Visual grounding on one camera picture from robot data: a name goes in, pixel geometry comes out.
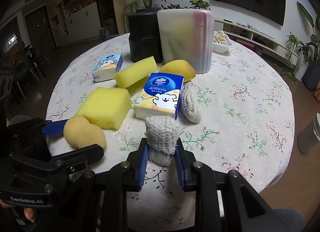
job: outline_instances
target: tablecloth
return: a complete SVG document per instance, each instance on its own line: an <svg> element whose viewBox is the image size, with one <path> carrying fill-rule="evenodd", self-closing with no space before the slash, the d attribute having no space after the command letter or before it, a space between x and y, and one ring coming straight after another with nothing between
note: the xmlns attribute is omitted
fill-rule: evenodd
<svg viewBox="0 0 320 232"><path fill-rule="evenodd" d="M53 90L47 119L70 118L96 87L116 85L115 80L94 83L91 72L102 56L113 53L122 53L123 67L130 65L128 36L95 46L67 68ZM230 52L213 53L211 70L192 80L199 87L197 102L203 119L193 124L179 113L177 121L184 128L180 137L198 161L217 171L237 170L260 192L281 177L290 159L292 95L262 58L236 42L232 44ZM96 173L126 160L145 137L144 121L135 118L133 109L140 91L130 93L132 106L121 128L104 130L105 155L90 166ZM50 138L49 149L52 155L72 150L61 136ZM184 193L179 187L174 161L169 167L148 161L144 186L138 193L128 193L127 204L128 225L137 231L176 230L194 224L195 193Z"/></svg>

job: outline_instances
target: white tv cabinet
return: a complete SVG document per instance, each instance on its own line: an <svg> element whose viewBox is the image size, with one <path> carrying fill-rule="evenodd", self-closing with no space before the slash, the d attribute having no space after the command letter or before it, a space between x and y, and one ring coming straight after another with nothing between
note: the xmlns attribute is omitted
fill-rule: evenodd
<svg viewBox="0 0 320 232"><path fill-rule="evenodd" d="M223 30L230 37L243 40L249 44L262 48L263 53L281 61L282 63L286 63L288 60L287 54L289 51L286 49L285 43L281 43L268 35L220 18L214 19L213 27L215 31ZM265 44L255 41L254 39L256 38L260 39ZM292 54L292 63L296 65L297 60L298 56L294 52Z"/></svg>

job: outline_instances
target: gray trash can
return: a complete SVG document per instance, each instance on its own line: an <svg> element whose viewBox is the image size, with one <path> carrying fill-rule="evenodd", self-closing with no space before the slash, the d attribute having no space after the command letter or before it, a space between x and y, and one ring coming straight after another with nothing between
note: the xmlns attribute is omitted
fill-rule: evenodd
<svg viewBox="0 0 320 232"><path fill-rule="evenodd" d="M317 113L307 127L298 135L298 147L305 154L320 141L320 114Z"/></svg>

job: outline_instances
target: screw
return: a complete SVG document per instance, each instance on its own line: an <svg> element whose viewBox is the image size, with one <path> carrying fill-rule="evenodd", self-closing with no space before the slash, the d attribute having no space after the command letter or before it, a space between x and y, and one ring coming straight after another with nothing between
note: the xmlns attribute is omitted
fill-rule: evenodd
<svg viewBox="0 0 320 232"><path fill-rule="evenodd" d="M122 163L120 163L120 166L122 168L128 168L130 166L130 162L122 162Z"/></svg>
<svg viewBox="0 0 320 232"><path fill-rule="evenodd" d="M47 192L47 193L50 193L53 191L53 187L51 184L46 184L44 185L44 191Z"/></svg>
<svg viewBox="0 0 320 232"><path fill-rule="evenodd" d="M61 159L56 160L56 165L57 165L57 166L62 165L62 163L63 163L63 161L62 161Z"/></svg>
<svg viewBox="0 0 320 232"><path fill-rule="evenodd" d="M235 171L235 170L231 170L229 171L229 174L232 176L232 177L238 177L239 176L239 172Z"/></svg>
<svg viewBox="0 0 320 232"><path fill-rule="evenodd" d="M198 162L198 161L193 162L193 166L194 166L194 167L196 167L196 168L201 168L201 167L202 167L202 165L203 165L203 163L202 163L202 162Z"/></svg>
<svg viewBox="0 0 320 232"><path fill-rule="evenodd" d="M84 173L84 177L87 179L91 178L92 176L93 176L93 171L86 171Z"/></svg>

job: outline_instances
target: cartoon dog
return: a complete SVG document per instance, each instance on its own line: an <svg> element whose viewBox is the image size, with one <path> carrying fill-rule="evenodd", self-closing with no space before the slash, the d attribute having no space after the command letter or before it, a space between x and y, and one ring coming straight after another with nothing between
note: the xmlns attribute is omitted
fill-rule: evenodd
<svg viewBox="0 0 320 232"><path fill-rule="evenodd" d="M175 101L177 99L175 94L156 94L155 97L158 99L154 98L152 101L158 107L175 111L178 102Z"/></svg>
<svg viewBox="0 0 320 232"><path fill-rule="evenodd" d="M99 68L114 68L117 66L118 61L114 60L114 59L110 59L110 60L105 60L100 66Z"/></svg>

